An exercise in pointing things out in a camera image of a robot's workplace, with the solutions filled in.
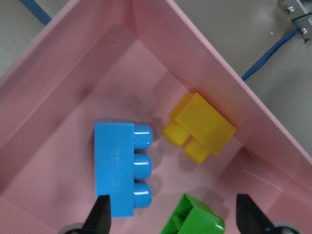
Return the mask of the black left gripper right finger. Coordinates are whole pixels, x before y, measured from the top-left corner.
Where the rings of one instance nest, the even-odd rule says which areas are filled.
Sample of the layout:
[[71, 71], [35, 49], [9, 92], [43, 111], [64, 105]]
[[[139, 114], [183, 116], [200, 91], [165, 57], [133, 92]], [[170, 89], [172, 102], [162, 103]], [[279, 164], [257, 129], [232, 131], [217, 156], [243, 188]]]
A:
[[241, 234], [272, 234], [275, 228], [247, 194], [236, 196], [236, 225]]

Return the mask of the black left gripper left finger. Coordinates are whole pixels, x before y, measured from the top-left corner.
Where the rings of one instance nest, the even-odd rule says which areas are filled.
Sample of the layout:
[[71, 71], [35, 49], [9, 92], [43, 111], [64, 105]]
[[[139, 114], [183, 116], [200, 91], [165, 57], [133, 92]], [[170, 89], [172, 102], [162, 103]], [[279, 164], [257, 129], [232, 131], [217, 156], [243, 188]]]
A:
[[108, 234], [111, 228], [111, 201], [109, 195], [100, 195], [82, 226], [84, 234]]

